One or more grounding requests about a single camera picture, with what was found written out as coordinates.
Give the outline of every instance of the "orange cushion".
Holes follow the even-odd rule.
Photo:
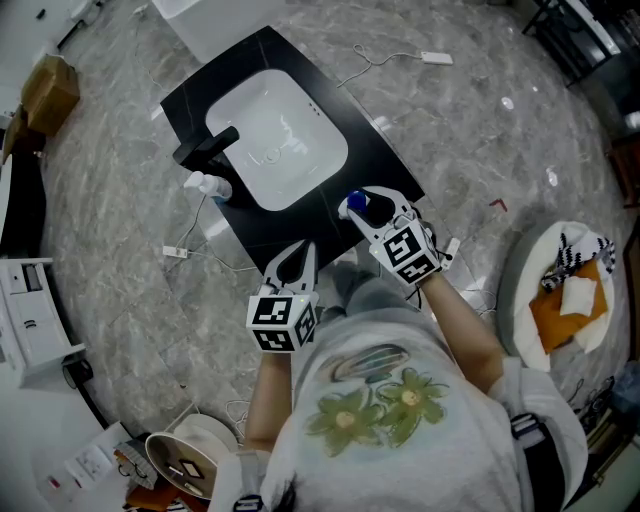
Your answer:
[[[597,283],[590,316],[584,316],[579,313],[560,316],[562,292],[564,290],[562,286],[558,286],[551,293],[540,291],[538,296],[529,304],[533,318],[538,326],[540,341],[542,341],[542,346],[547,354],[562,345],[585,325],[607,312],[607,299],[604,296],[596,261],[590,260],[574,275],[591,279]]]

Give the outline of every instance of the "black countertop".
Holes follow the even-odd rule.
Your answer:
[[[207,111],[219,98],[266,69],[288,73],[331,119],[347,141],[347,161],[319,187],[287,209],[274,212],[256,203],[229,161],[220,155],[216,158],[219,175],[233,187],[232,198],[220,209],[261,271],[288,245],[303,239],[316,242],[322,268],[363,239],[350,221],[338,217],[338,206],[349,192],[378,185],[399,190],[410,201],[417,201],[424,192],[349,98],[271,27],[215,58],[162,101],[180,141],[206,129]]]

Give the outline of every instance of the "black faucet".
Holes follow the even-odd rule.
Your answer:
[[[201,128],[174,151],[173,159],[190,171],[216,174],[214,166],[210,163],[211,160],[239,139],[240,134],[233,126],[221,131],[215,137],[206,128]]]

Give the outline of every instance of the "white t-shirt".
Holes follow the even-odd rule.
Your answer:
[[[565,503],[577,490],[586,439],[546,374],[505,359],[487,396],[465,380],[437,328],[406,310],[349,317],[316,334],[273,454],[221,461],[210,510],[230,512],[248,495],[271,510],[292,481],[298,510],[522,510],[507,410],[523,405],[553,424]]]

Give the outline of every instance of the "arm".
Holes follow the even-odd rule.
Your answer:
[[[291,357],[263,354],[249,406],[244,448],[271,452],[290,415]]]
[[[500,342],[440,273],[420,287],[466,379],[483,393],[502,376]]]

